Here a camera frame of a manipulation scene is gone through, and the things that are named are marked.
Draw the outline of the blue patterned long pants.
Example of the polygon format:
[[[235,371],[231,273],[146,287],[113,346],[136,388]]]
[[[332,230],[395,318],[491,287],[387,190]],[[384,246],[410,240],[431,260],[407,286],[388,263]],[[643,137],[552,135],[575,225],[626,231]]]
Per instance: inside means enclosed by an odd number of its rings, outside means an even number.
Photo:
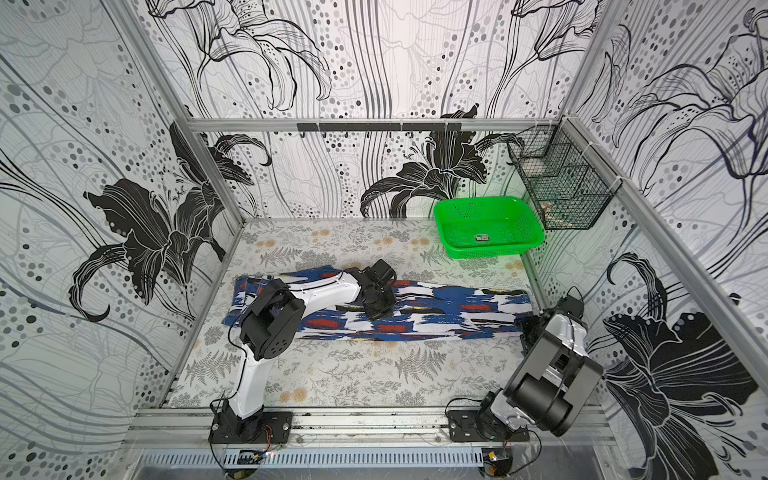
[[[387,342],[487,339],[516,333],[519,322],[534,316],[524,290],[398,280],[394,293],[396,303],[389,317],[371,321],[358,302],[336,305],[304,318],[296,337]]]

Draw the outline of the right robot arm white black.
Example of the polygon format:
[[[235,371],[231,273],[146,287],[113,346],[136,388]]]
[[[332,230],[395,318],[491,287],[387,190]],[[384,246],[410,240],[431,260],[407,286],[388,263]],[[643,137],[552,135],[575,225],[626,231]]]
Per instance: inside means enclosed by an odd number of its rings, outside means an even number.
[[[524,324],[524,359],[506,386],[481,402],[475,417],[480,436],[506,440],[532,427],[563,436],[603,375],[584,346],[586,334],[574,314],[558,309]]]

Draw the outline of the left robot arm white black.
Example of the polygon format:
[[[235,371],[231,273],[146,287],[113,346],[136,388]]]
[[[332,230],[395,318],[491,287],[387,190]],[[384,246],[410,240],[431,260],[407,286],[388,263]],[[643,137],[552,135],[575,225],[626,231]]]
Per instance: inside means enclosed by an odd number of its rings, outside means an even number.
[[[362,304],[370,320],[392,313],[397,276],[379,260],[362,270],[350,268],[326,279],[287,284],[269,281],[237,319],[244,357],[233,394],[211,404],[213,444],[284,440],[273,427],[289,425],[292,416],[265,419],[264,396],[274,360],[291,345],[301,321],[319,310],[350,302]]]

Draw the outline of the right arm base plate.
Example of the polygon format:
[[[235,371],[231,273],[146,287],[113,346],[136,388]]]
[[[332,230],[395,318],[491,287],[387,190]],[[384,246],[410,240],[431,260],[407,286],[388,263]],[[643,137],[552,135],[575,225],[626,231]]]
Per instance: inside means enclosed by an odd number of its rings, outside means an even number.
[[[446,413],[449,438],[455,443],[471,442],[527,442],[528,430],[510,430],[505,424],[477,410],[454,409]]]

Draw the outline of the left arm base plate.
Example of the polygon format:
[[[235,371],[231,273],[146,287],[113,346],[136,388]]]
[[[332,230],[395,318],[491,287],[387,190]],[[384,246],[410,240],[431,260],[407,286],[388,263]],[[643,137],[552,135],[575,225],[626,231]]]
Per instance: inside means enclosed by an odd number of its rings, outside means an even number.
[[[208,441],[212,444],[282,444],[288,441],[293,413],[260,410],[241,419],[234,412],[216,413]]]

